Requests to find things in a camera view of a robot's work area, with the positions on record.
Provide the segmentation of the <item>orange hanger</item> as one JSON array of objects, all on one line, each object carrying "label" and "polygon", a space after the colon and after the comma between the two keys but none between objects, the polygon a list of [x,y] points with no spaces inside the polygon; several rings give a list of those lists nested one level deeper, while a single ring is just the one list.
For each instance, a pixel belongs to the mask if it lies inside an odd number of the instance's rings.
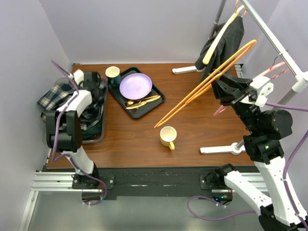
[{"label": "orange hanger", "polygon": [[195,87],[187,96],[185,96],[174,108],[172,108],[155,126],[157,128],[175,114],[187,106],[190,102],[207,92],[211,88],[211,83],[225,74],[239,59],[241,59],[248,51],[251,50],[257,43],[256,39],[251,40],[242,46],[237,52],[235,52],[230,58],[228,58],[223,64],[221,64],[215,71],[213,71],[208,77],[205,78],[197,87]]}]

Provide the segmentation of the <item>white wooden hanger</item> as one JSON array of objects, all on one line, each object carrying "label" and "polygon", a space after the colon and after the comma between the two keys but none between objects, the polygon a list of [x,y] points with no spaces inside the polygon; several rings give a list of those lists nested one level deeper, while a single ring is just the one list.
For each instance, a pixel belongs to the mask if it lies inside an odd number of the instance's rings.
[{"label": "white wooden hanger", "polygon": [[203,64],[208,65],[209,61],[212,57],[212,55],[214,54],[214,51],[216,49],[216,47],[218,46],[222,36],[224,35],[225,31],[227,30],[228,26],[234,21],[234,19],[236,18],[236,14],[234,13],[228,20],[227,22],[224,24],[224,26],[222,27],[222,29],[217,33],[216,38],[214,39],[214,41],[212,42],[212,44],[210,45],[209,49],[207,50],[204,58],[203,58]]}]

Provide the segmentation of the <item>green plaid skirt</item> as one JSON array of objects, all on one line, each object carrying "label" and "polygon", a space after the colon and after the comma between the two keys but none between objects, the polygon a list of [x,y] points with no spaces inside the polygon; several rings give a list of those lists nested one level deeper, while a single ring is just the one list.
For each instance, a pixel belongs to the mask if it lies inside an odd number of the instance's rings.
[{"label": "green plaid skirt", "polygon": [[90,140],[91,138],[100,135],[102,132],[102,121],[100,120],[98,123],[96,123],[93,127],[83,130],[82,131],[82,137],[83,140]]}]

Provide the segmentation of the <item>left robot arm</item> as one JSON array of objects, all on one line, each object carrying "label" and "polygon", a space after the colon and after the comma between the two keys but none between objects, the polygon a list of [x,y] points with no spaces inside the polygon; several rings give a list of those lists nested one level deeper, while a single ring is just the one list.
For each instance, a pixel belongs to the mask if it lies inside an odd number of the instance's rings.
[{"label": "left robot arm", "polygon": [[95,163],[86,154],[82,143],[80,116],[94,101],[99,99],[98,72],[75,72],[81,89],[74,91],[63,106],[46,113],[47,145],[52,149],[51,161],[65,157],[75,169],[75,180],[89,189],[105,190]]}]

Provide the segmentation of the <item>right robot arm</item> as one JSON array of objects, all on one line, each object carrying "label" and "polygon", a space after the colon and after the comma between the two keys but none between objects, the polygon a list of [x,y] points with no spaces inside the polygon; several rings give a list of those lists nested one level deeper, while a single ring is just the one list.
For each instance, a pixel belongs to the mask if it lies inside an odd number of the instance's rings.
[{"label": "right robot arm", "polygon": [[222,75],[212,81],[216,99],[230,106],[249,135],[244,147],[263,177],[268,195],[245,180],[232,165],[226,164],[205,176],[205,182],[238,193],[256,212],[266,231],[296,231],[307,228],[308,214],[289,181],[281,139],[292,134],[293,119],[282,107],[262,111],[274,86],[268,77],[253,79]]}]

